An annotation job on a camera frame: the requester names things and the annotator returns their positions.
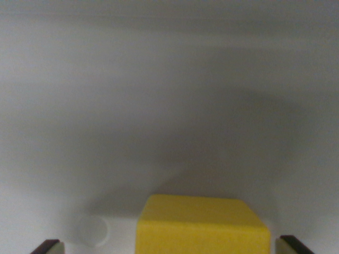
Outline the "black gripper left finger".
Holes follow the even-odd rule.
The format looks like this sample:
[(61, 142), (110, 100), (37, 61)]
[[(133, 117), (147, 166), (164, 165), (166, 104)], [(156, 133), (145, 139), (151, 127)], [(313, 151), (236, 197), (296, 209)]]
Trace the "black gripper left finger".
[(31, 254), (64, 254), (65, 244), (59, 239), (47, 239), (36, 247)]

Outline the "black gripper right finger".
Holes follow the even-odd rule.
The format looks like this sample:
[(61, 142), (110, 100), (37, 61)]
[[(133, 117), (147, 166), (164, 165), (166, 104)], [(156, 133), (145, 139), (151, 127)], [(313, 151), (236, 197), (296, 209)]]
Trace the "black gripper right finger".
[(315, 254), (294, 235), (281, 235), (275, 240), (276, 254)]

